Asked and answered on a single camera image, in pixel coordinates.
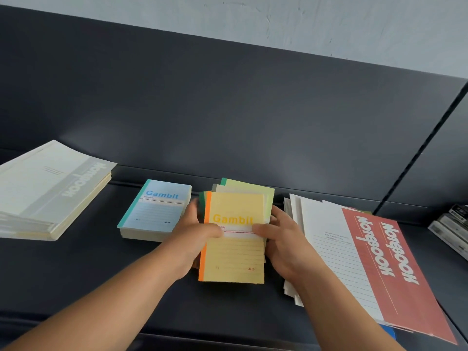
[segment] hand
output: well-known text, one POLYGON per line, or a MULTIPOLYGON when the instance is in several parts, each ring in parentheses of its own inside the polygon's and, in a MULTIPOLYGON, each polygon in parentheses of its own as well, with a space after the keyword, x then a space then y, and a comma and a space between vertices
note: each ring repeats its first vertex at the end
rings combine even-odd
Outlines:
POLYGON ((208 238, 223 235, 221 228, 214 224, 201 224, 196 217, 198 199, 191 201, 172 233, 156 248, 155 253, 163 254, 170 266, 175 269, 177 279, 184 277, 205 246, 208 238))
POLYGON ((290 216, 276 206, 272 206, 272 216, 270 224, 253 224, 252 231, 270 239, 265 254, 281 277, 294 285, 300 282, 303 273, 325 267, 290 216))

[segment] right hand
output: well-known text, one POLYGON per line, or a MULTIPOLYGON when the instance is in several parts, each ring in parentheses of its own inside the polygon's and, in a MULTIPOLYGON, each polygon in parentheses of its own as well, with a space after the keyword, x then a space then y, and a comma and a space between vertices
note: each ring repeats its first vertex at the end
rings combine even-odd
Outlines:
POLYGON ((304 273, 326 266, 290 216, 276 206, 272 206, 272 216, 270 224, 253 224, 252 231, 270 239, 265 255, 281 277, 296 284, 304 273))

